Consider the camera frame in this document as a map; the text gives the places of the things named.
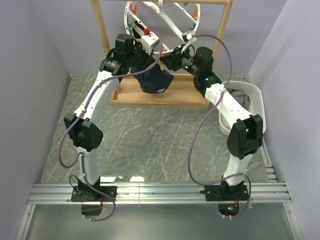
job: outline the plastic basket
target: plastic basket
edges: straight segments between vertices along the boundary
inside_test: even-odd
[[[235,89],[240,90],[243,89],[248,95],[249,100],[249,112],[252,115],[259,114],[263,119],[263,132],[266,131],[266,116],[265,116],[265,108],[264,101],[262,98],[262,93],[260,89],[251,83],[243,82],[243,81],[230,81],[227,89]],[[219,123],[220,130],[223,134],[229,135],[230,129],[227,127],[228,122],[225,117],[219,112]]]

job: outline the gray towel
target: gray towel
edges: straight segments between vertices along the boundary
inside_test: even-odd
[[[249,111],[249,98],[245,90],[228,89],[230,95],[247,111]]]

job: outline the gray tile floor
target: gray tile floor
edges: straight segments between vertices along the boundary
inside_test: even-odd
[[[65,98],[51,149],[42,175],[42,183],[66,183],[70,175],[79,175],[80,166],[64,169],[58,163],[58,146],[66,130],[64,115],[82,103],[95,75],[73,75]],[[101,176],[129,182],[133,176],[145,182],[191,181],[187,156],[192,137],[206,110],[117,108],[109,104],[101,114],[98,127],[103,141],[98,151]],[[192,172],[200,181],[216,180],[227,168],[230,154],[227,136],[219,129],[218,112],[204,123],[192,152]],[[62,159],[71,163],[77,154],[69,138],[62,148]],[[260,150],[251,159],[248,175],[252,181],[267,181]]]

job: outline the wooden shelf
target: wooden shelf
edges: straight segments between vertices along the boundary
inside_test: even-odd
[[[110,104],[114,107],[208,110],[210,106],[195,89],[189,74],[174,74],[170,87],[160,94],[143,92],[133,77],[124,78],[119,88],[111,94]]]

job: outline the white wall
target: white wall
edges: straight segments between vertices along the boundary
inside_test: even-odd
[[[70,75],[29,1],[0,1],[0,33],[0,239],[13,240]]]
[[[266,143],[306,240],[320,236],[320,1],[288,0],[249,72],[263,93]]]
[[[100,62],[105,58],[99,31],[89,0],[30,0],[41,17],[62,60],[71,74],[95,74]],[[235,0],[230,13],[224,40],[230,48],[234,72],[247,74],[258,52],[265,42],[272,26],[286,0]],[[137,3],[137,15],[160,32],[169,46],[180,43],[161,18],[149,8]],[[123,15],[126,1],[100,1],[104,21],[111,46],[119,33],[124,33]],[[187,10],[193,12],[194,4]],[[186,18],[172,3],[164,3],[164,9],[177,26],[189,30]],[[223,6],[202,4],[198,33],[217,33]],[[201,39],[196,46],[212,47],[211,39]],[[223,48],[220,49],[215,71],[218,74],[229,72],[229,62]]]

